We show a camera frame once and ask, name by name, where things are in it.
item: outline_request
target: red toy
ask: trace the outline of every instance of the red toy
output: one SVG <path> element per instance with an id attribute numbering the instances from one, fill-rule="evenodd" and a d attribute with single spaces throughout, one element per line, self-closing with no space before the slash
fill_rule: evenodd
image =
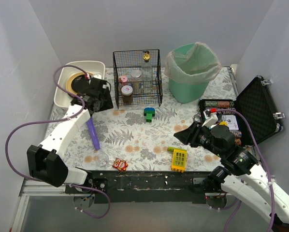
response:
<path id="1" fill-rule="evenodd" d="M 120 160 L 119 158 L 116 158 L 113 165 L 114 168 L 117 168 L 119 172 L 126 171 L 126 168 L 129 166 L 125 160 Z"/>

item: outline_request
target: black wire rack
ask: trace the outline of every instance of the black wire rack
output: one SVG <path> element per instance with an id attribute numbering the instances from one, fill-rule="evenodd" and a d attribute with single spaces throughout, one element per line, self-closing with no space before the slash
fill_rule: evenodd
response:
<path id="1" fill-rule="evenodd" d="M 152 81 L 133 82 L 130 79 L 132 70 L 141 69 L 143 63 L 144 51 L 149 51 L 150 61 L 153 68 Z M 137 104 L 162 104 L 163 91 L 162 91 L 162 78 L 160 70 L 160 56 L 159 49 L 151 50 L 133 50 L 133 51 L 118 51 L 113 52 L 114 60 L 114 77 L 115 77 L 115 98 L 116 105 L 137 105 Z M 130 104 L 123 102 L 121 88 L 123 85 L 119 82 L 120 76 L 128 77 L 128 82 L 123 85 L 133 87 L 133 101 Z M 141 86 L 152 86 L 150 93 L 145 93 Z"/>

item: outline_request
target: table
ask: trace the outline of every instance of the table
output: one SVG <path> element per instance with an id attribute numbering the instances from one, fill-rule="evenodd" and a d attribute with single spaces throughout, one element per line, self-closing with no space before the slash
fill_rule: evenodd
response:
<path id="1" fill-rule="evenodd" d="M 209 83 L 203 99 L 236 98 L 229 70 L 229 67 L 222 68 L 217 77 Z M 92 116 L 101 150 L 94 150 L 87 126 L 84 124 L 66 150 L 64 162 L 68 166 L 113 171 L 115 169 L 112 164 L 118 157 L 129 164 L 127 171 L 170 171 L 173 155 L 167 151 L 168 146 L 188 151 L 186 171 L 212 171 L 220 164 L 219 157 L 211 152 L 202 147 L 191 148 L 182 145 L 173 136 L 175 132 L 191 125 L 192 117 L 198 113 L 198 101 L 186 104 L 177 102 L 169 91 L 168 77 L 163 74 L 163 70 L 163 101 L 162 105 L 156 108 L 152 123 L 146 123 L 143 115 L 144 108 L 151 107 L 150 105 L 131 105 L 118 110 L 114 98 L 113 68 L 106 69 L 105 79 L 113 86 L 111 96 L 114 108 Z M 54 106 L 51 119 L 62 118 L 65 113 L 66 110 Z M 46 136 L 56 125 L 53 123 L 48 126 Z M 109 163 L 103 168 L 96 162 L 100 152 L 109 156 Z"/>

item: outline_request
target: green trash can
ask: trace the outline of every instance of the green trash can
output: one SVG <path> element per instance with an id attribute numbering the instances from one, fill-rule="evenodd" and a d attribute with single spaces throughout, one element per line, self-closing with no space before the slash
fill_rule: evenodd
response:
<path id="1" fill-rule="evenodd" d="M 192 102 L 203 95 L 221 68 L 217 56 L 206 44 L 184 45 L 166 57 L 169 90 L 178 102 Z"/>

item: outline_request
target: purple cylinder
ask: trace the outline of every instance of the purple cylinder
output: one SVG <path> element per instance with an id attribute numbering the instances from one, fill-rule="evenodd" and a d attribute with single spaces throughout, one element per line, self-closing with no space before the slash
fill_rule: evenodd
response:
<path id="1" fill-rule="evenodd" d="M 88 131 L 90 132 L 92 143 L 93 143 L 95 150 L 99 150 L 101 148 L 100 142 L 98 141 L 97 133 L 95 131 L 95 127 L 94 127 L 94 123 L 93 123 L 92 118 L 90 118 L 87 121 L 87 128 L 88 128 Z"/>

